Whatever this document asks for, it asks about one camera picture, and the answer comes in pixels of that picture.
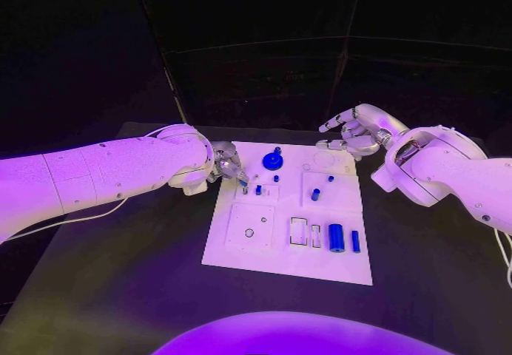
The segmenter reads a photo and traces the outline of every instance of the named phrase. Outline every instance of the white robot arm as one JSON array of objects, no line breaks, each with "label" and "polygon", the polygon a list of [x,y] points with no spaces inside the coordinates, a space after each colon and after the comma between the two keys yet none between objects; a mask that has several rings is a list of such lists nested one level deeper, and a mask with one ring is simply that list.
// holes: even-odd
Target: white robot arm
[{"label": "white robot arm", "polygon": [[360,104],[320,126],[344,124],[343,140],[318,141],[321,149],[346,150],[356,160],[386,149],[372,180],[429,207],[454,194],[471,216],[512,234],[512,158],[487,159],[474,142],[442,126],[409,130],[378,107]]},{"label": "white robot arm", "polygon": [[155,138],[0,160],[0,243],[47,218],[122,201],[166,183],[193,195],[220,176],[248,182],[230,142],[209,142],[186,124],[157,131]]}]

